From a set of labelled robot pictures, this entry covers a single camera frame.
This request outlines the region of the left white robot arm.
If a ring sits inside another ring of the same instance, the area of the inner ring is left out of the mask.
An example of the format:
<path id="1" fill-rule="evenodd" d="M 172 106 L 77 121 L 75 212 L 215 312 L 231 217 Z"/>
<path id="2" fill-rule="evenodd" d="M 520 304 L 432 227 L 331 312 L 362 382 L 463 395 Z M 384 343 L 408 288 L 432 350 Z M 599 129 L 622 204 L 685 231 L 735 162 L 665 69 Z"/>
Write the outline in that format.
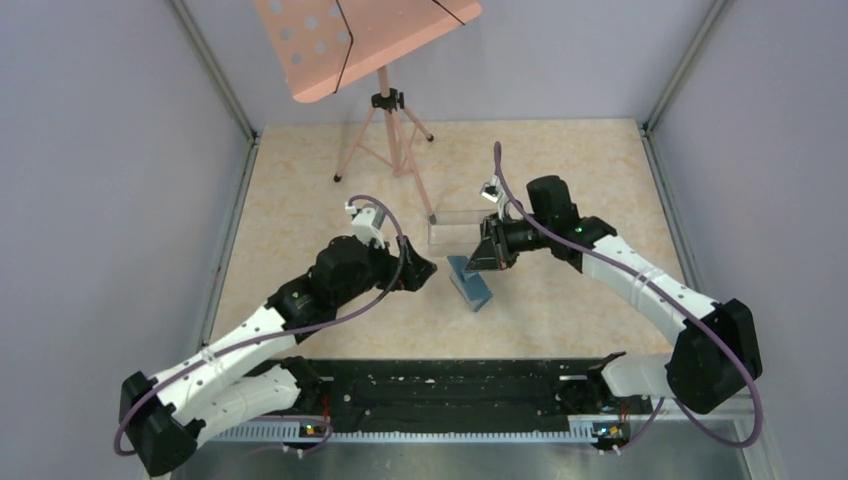
<path id="1" fill-rule="evenodd" d="M 308 413 L 320 379 L 307 365 L 275 367 L 259 381 L 243 376 L 312 334 L 351 320 L 393 291 L 416 292 L 437 272 L 402 232 L 393 254 L 381 232 L 393 215 L 371 202 L 345 207 L 352 234 L 320 250 L 306 272 L 281 285 L 247 319 L 188 359 L 120 388 L 114 449 L 135 456 L 151 477 L 168 475 L 219 431 L 268 411 Z"/>

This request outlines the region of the clear plastic box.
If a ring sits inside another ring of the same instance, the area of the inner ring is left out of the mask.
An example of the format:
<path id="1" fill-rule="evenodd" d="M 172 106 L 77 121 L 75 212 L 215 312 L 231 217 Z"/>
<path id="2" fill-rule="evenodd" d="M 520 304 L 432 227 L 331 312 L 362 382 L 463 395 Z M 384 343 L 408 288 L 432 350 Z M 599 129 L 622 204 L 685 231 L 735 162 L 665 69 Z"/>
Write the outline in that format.
<path id="1" fill-rule="evenodd" d="M 442 210 L 428 225 L 430 256 L 470 256 L 481 240 L 480 226 L 494 210 Z"/>

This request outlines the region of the teal card holder wallet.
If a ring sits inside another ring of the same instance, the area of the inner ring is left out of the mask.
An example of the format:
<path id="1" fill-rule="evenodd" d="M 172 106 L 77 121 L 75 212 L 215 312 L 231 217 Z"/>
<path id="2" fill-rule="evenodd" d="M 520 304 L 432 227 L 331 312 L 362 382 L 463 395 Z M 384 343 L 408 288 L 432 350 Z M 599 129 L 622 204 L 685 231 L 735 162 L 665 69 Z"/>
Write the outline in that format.
<path id="1" fill-rule="evenodd" d="M 448 256 L 451 272 L 450 280 L 456 287 L 469 309 L 477 313 L 492 298 L 493 293 L 478 272 L 466 269 L 469 258 L 466 256 Z"/>

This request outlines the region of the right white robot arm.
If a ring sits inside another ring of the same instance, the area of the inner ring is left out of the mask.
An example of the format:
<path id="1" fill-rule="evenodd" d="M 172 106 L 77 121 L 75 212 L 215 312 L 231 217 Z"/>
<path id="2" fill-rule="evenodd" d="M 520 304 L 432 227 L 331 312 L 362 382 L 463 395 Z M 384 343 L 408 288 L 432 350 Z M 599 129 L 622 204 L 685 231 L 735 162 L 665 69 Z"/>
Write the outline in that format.
<path id="1" fill-rule="evenodd" d="M 480 224 L 480 243 L 468 270 L 507 270 L 521 253 L 546 249 L 606 285 L 673 348 L 669 355 L 614 355 L 586 385 L 594 409 L 612 412 L 626 397 L 647 395 L 671 397 L 707 414 L 762 375 L 753 315 L 743 302 L 721 303 L 651 264 L 607 222 L 581 216 L 560 177 L 539 177 L 528 183 L 527 192 L 531 213 L 512 217 L 500 180 L 483 184 L 481 196 L 497 210 Z"/>

